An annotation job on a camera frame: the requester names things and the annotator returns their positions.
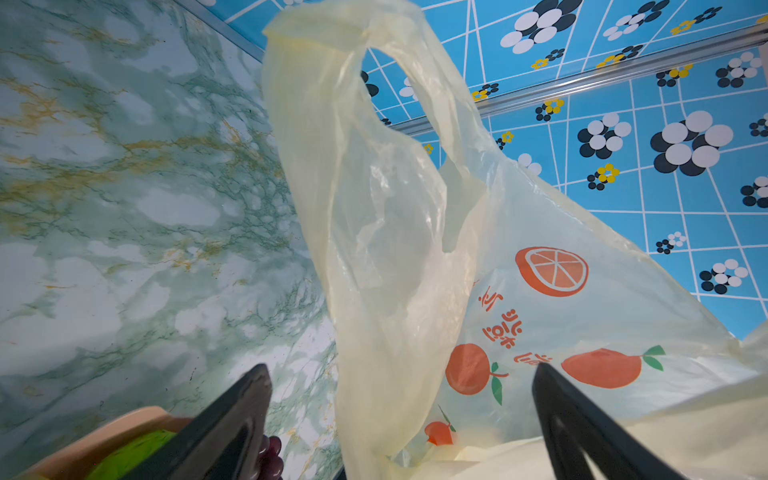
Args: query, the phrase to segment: silver metal strip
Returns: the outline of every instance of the silver metal strip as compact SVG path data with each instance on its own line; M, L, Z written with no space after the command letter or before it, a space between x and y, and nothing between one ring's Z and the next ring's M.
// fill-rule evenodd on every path
M253 42L237 33L223 20L212 14L210 10L203 7L197 0L176 0L176 3L184 7L192 15L198 17L203 23L207 24L213 30L219 32L227 40L234 43L241 50L245 51L251 57L254 57L259 63L263 62L264 50L257 47Z
M656 74L678 65L687 65L752 48L768 41L768 24L741 28L740 30L695 41L688 45L669 48L631 61L622 61L598 70L590 70L570 77L548 81L521 90L511 91L477 103L480 116L504 114L519 108L541 104L550 98L566 97L592 88L621 83L631 78ZM432 131L427 117L414 118L391 126L407 135L421 135Z

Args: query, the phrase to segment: blue tiled wallpaper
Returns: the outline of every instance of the blue tiled wallpaper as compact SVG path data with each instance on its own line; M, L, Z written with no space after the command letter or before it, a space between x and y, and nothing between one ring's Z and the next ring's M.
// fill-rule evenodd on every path
M635 242L744 339L768 317L766 120L755 48L484 122L507 157ZM445 162L434 133L418 139Z
M282 9L319 0L202 0L261 48ZM759 0L414 0L477 101L768 22ZM405 72L369 50L362 63L386 124L424 115Z

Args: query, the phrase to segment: white dot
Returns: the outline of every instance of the white dot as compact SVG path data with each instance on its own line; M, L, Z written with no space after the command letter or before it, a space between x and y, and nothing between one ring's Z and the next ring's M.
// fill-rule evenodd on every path
M525 53L526 51L531 49L531 47L533 46L533 43L534 43L533 40L531 40L530 38L526 38L525 40L521 41L520 43L512 47L512 53L516 55Z
M632 132L632 125L629 125L626 121L620 121L614 127L614 133L619 137L626 137Z
M559 8L547 10L541 17L538 18L536 21L536 26L539 28L551 27L557 20L560 20L561 16L563 16L563 11Z
M587 125L587 131L593 135L599 135L603 133L603 122L599 120L593 120Z
M715 165L720 159L720 152L715 147L704 145L694 150L694 155L691 157L699 167L708 168Z
M610 151L619 151L624 146L621 137L611 137L605 142L605 147Z
M617 123L619 123L619 114L611 113L603 115L603 125L606 127L611 128Z
M529 155L529 154L521 154L518 157L518 162L520 162L520 165L522 165L523 167L527 167L528 165L531 164L532 161L533 161L533 159L531 158L531 155Z
M532 172L534 175L539 175L541 173L541 165L534 162L528 167L528 171Z
M589 139L589 146L595 150L600 150L602 147L605 147L605 137L602 135L595 135Z
M733 140L733 130L727 125L713 125L704 134L704 140L713 147L724 147Z
M536 43L544 43L546 41L550 41L556 33L558 33L558 30L555 27L543 28L533 37L533 41Z
M712 126L712 115L704 110L695 111L685 119L685 126L697 133L706 131Z
M669 124L661 131L661 137L668 144L679 144L688 136L688 129L681 123Z
M502 47L509 48L516 45L522 39L523 39L522 33L520 33L517 30L510 31L508 34L502 37L501 44L502 44Z
M538 22L538 13L528 12L518 18L518 20L515 22L515 30L527 30L530 27L536 25L536 22Z
M692 153L690 147L686 144L675 144L667 149L667 153L664 156L672 165L682 165L690 160Z

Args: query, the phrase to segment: orange slice print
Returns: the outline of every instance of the orange slice print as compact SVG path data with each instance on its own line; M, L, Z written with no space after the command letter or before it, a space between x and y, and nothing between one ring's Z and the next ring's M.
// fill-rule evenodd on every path
M587 284L589 267L576 253L552 247L529 247L515 255L520 274L537 292L571 296Z

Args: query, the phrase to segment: yellow flower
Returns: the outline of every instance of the yellow flower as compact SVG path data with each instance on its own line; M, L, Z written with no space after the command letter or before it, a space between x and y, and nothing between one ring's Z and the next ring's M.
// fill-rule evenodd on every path
M672 28L672 35L678 35L680 33L683 33L686 30L690 30L691 27L693 27L696 24L695 20L686 20L685 22L681 23L680 26Z
M539 68L546 67L547 65L549 65L549 59L548 58L544 58L544 59L541 59L541 60L537 60L536 63L531 65L531 68L533 68L534 70L538 70Z

